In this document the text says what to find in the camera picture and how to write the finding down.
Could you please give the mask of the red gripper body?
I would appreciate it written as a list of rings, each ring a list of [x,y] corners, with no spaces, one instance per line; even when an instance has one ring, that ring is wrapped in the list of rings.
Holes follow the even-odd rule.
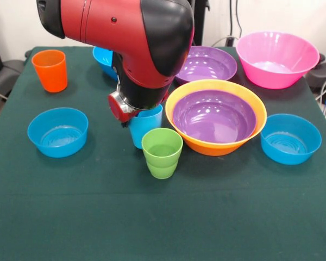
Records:
[[[108,95],[108,104],[114,117],[121,123],[130,121],[140,112],[140,110],[126,104],[118,91]]]

